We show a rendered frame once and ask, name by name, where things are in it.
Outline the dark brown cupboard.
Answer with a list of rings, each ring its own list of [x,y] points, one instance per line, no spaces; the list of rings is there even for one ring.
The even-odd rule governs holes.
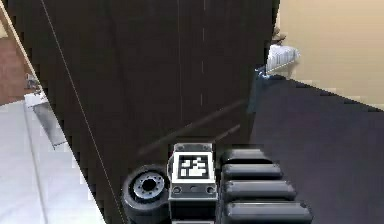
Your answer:
[[[102,224],[126,224],[126,175],[179,140],[239,144],[252,129],[252,76],[265,63],[280,0],[0,0],[67,142],[53,147],[31,108],[34,158],[51,224],[67,218],[54,183],[76,171]]]

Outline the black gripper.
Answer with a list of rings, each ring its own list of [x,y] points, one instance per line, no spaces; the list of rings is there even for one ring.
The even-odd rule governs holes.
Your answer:
[[[128,224],[169,222],[169,180],[160,165],[144,165],[124,180],[121,205]]]

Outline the white ribbed object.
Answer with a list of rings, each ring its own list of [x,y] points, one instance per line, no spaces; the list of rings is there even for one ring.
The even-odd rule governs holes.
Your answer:
[[[300,52],[295,47],[271,45],[266,63],[266,72],[268,74],[289,72],[299,58]]]

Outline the grey metal box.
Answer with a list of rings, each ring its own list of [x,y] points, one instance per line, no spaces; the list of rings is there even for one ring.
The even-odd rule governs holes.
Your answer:
[[[57,147],[66,143],[66,137],[47,96],[43,92],[34,92],[26,94],[24,98],[26,106],[35,113],[51,145]]]

